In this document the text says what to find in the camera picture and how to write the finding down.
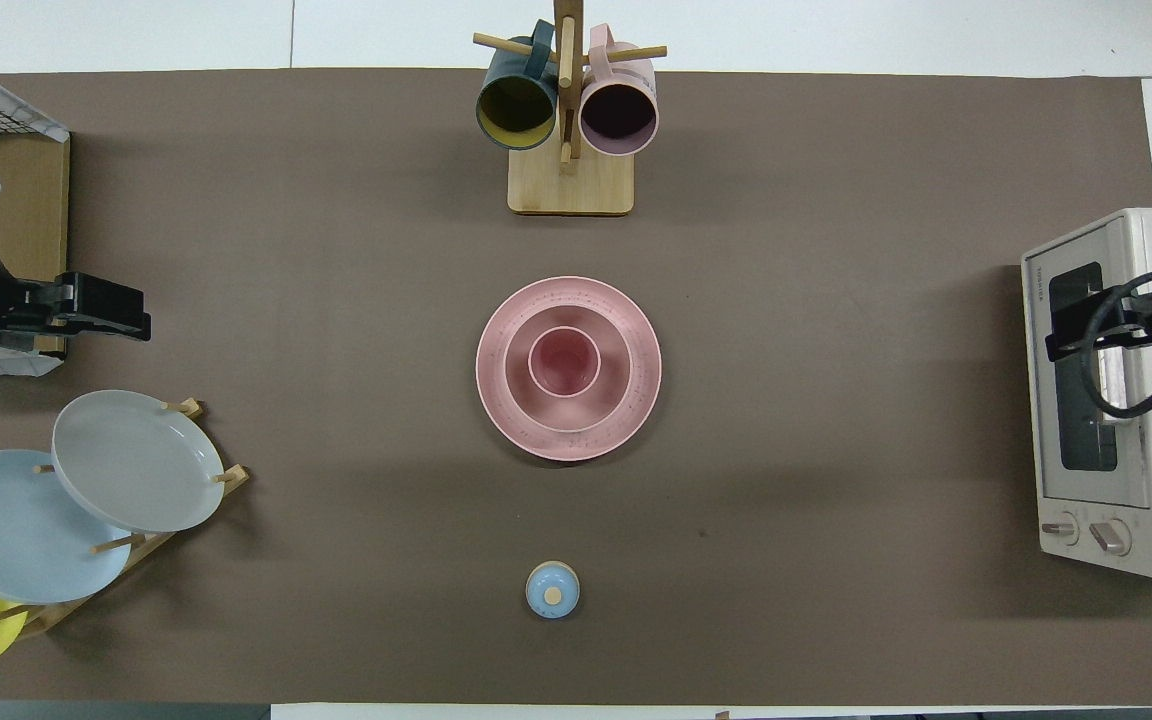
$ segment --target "dark green mug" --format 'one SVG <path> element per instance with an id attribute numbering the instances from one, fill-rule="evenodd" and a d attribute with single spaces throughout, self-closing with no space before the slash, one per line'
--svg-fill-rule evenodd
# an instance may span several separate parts
<path id="1" fill-rule="evenodd" d="M 550 62 L 554 26 L 536 21 L 531 37 L 511 40 L 531 45 L 531 55 L 498 50 L 488 65 L 477 101 L 484 135 L 509 150 L 528 150 L 554 131 L 558 109 L 558 66 Z"/>

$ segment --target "mug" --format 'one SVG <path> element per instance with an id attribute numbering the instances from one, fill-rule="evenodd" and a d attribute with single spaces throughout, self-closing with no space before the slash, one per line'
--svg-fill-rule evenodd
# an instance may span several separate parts
<path id="1" fill-rule="evenodd" d="M 589 69 L 579 98 L 579 135 L 593 150 L 607 156 L 631 156 L 652 142 L 657 132 L 655 70 L 652 60 L 609 63 L 607 54 L 636 50 L 628 41 L 613 41 L 607 23 L 589 32 Z"/>
<path id="2" fill-rule="evenodd" d="M 554 131 L 558 109 L 558 66 L 550 62 L 554 26 L 536 21 L 531 37 L 511 40 L 531 45 L 531 55 L 498 50 L 488 65 L 477 101 L 479 127 L 497 145 L 528 150 Z"/>

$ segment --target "blue lid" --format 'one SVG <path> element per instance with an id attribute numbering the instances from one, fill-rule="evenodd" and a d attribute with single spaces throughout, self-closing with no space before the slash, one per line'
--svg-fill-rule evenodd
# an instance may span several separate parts
<path id="1" fill-rule="evenodd" d="M 526 577 L 526 605 L 531 612 L 550 620 L 563 617 L 579 601 L 579 579 L 564 562 L 541 562 Z"/>

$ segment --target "white floor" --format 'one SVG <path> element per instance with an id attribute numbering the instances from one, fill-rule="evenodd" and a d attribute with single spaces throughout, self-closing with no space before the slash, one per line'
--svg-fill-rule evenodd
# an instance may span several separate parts
<path id="1" fill-rule="evenodd" d="M 586 22 L 668 45 L 658 70 L 1152 78 L 1152 0 L 589 0 Z M 513 36 L 548 0 L 0 0 L 0 73 L 287 67 L 485 67 L 475 31 Z M 1152 79 L 1143 81 L 1152 152 Z M 717 708 L 622 708 L 627 720 Z M 734 717 L 867 714 L 876 708 L 746 708 Z M 335 717 L 588 717 L 589 708 L 287 706 L 280 720 Z M 599 717 L 613 715 L 599 708 Z"/>

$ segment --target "black cable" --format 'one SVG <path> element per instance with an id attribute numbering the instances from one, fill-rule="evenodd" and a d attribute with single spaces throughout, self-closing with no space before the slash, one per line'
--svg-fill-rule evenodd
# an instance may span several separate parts
<path id="1" fill-rule="evenodd" d="M 1152 282 L 1152 273 L 1134 278 L 1132 281 L 1126 282 L 1115 287 L 1114 290 L 1111 290 L 1111 295 L 1101 302 L 1101 305 L 1097 308 L 1096 313 L 1092 314 L 1091 323 L 1087 324 L 1087 332 L 1083 333 L 1083 341 L 1079 343 L 1078 361 L 1079 369 L 1082 369 L 1083 388 L 1087 392 L 1092 402 L 1094 402 L 1097 407 L 1100 407 L 1102 414 L 1109 415 L 1111 418 L 1128 420 L 1131 418 L 1139 418 L 1140 415 L 1147 414 L 1152 410 L 1152 393 L 1149 393 L 1147 397 L 1135 406 L 1116 407 L 1108 404 L 1108 401 L 1101 396 L 1101 389 L 1096 387 L 1096 379 L 1092 377 L 1092 357 L 1096 354 L 1096 342 L 1101 340 L 1101 323 L 1105 323 L 1105 318 L 1111 314 L 1111 310 L 1114 309 L 1119 302 L 1123 302 L 1126 296 L 1132 295 L 1135 288 L 1138 288 L 1147 282 Z"/>

